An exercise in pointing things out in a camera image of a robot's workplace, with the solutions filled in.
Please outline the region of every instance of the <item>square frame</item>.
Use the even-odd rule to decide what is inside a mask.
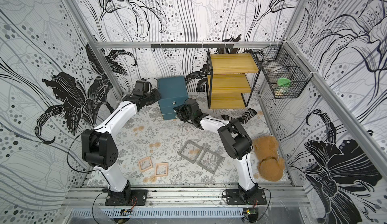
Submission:
[[[215,170],[212,170],[212,169],[209,169],[207,168],[206,166],[204,166],[203,164],[201,164],[201,161],[203,160],[203,157],[206,155],[206,152],[209,152],[210,154],[216,156],[217,158],[219,158],[219,161],[216,163],[216,166],[215,166]],[[207,170],[208,172],[212,173],[212,174],[215,174],[216,170],[218,169],[219,165],[220,165],[220,162],[222,161],[223,157],[220,156],[219,154],[217,153],[214,153],[213,151],[211,151],[210,149],[204,149],[204,153],[202,154],[201,158],[199,159],[199,162],[197,162],[197,165],[199,165],[200,167],[204,168],[205,170]]]
[[[159,166],[165,166],[165,165],[166,165],[166,172],[165,172],[165,174],[157,174],[157,168]],[[154,167],[154,175],[156,177],[165,177],[165,176],[167,176],[168,175],[168,163],[156,163],[156,166]]]
[[[146,160],[149,160],[149,162],[151,163],[151,165],[150,165],[149,167],[145,168],[145,169],[142,169],[142,168],[141,168],[141,163],[144,162],[144,161],[146,161]],[[152,168],[153,168],[153,164],[152,164],[151,157],[150,157],[150,156],[147,156],[147,157],[145,157],[145,158],[139,160],[139,161],[138,161],[138,168],[140,169],[140,173],[143,173],[143,172],[145,172],[145,171],[147,171],[147,170],[149,170],[149,169],[152,169]]]
[[[182,154],[183,150],[186,148],[186,146],[187,146],[188,144],[192,144],[192,145],[194,145],[194,146],[196,146],[197,148],[200,149],[200,152],[198,153],[198,155],[196,155],[195,159],[193,159],[193,160],[191,160],[190,158],[188,158],[187,156],[185,156],[185,155]],[[199,146],[198,144],[194,143],[194,142],[191,141],[191,140],[187,140],[187,141],[185,142],[184,146],[181,148],[181,150],[180,150],[177,154],[178,154],[180,157],[182,157],[182,158],[188,160],[189,162],[195,163],[196,159],[197,159],[197,158],[199,157],[199,155],[202,153],[202,150],[203,150],[203,147]]]

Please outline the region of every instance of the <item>floral wallpaper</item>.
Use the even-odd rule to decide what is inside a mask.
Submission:
[[[387,0],[308,0],[290,40],[387,154]]]
[[[298,0],[76,0],[104,42],[281,41]]]
[[[76,0],[99,42],[281,42],[298,0]],[[106,48],[106,53],[119,48]],[[216,49],[242,53],[249,48]],[[140,78],[183,75],[204,91],[205,49],[126,49],[116,73],[124,91]],[[248,75],[253,85],[255,75]]]
[[[53,222],[85,177],[68,167],[69,145],[116,99],[62,0],[1,0],[0,30],[0,221]],[[114,72],[126,53],[106,55]],[[79,139],[69,162],[86,167]]]
[[[297,99],[262,99],[290,171],[318,223],[383,223],[387,183],[312,83]],[[371,135],[377,129],[366,128]]]
[[[308,0],[288,40],[385,152],[386,0]],[[387,183],[314,86],[264,102],[319,223],[385,223]]]

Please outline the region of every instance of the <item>gray square frame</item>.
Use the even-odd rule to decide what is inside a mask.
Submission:
[[[201,164],[201,161],[203,160],[203,157],[206,155],[206,152],[209,152],[210,154],[216,156],[219,158],[219,161],[217,162],[216,166],[215,166],[215,169],[212,170],[212,169],[209,169],[207,167],[205,167],[203,164]],[[215,174],[217,168],[219,167],[220,165],[220,162],[222,161],[223,157],[220,156],[219,154],[217,153],[214,153],[213,151],[211,151],[210,149],[204,149],[204,153],[202,154],[202,157],[199,159],[199,162],[197,163],[197,165],[199,165],[200,167],[204,168],[205,170],[207,170],[208,172],[212,173],[212,174]]]
[[[200,149],[200,152],[198,153],[198,155],[196,155],[195,159],[191,160],[190,158],[188,158],[187,156],[184,156],[182,154],[183,150],[185,149],[185,147],[188,145],[188,144],[192,144],[194,146],[196,146],[197,148]],[[181,150],[177,153],[180,157],[188,160],[189,162],[191,163],[195,163],[196,159],[199,157],[199,155],[202,153],[202,150],[203,150],[203,147],[202,146],[199,146],[198,144],[194,143],[193,141],[191,140],[187,140],[184,144],[184,146],[181,148]]]

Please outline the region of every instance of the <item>zebra-print cloth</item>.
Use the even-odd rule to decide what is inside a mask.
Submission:
[[[254,109],[249,108],[248,110],[246,110],[245,113],[242,114],[241,117],[238,117],[237,119],[238,119],[238,121],[241,124],[246,124],[256,114],[257,114],[257,112]],[[229,115],[222,115],[222,118],[223,118],[223,120],[232,120],[232,119],[234,119],[234,118],[232,118]]]

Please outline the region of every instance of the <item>teddy bear ear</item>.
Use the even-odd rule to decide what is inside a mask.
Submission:
[[[280,169],[282,169],[282,170],[285,169],[285,160],[284,160],[283,158],[279,158],[279,159],[277,160],[277,163],[278,163],[278,167],[279,167]]]

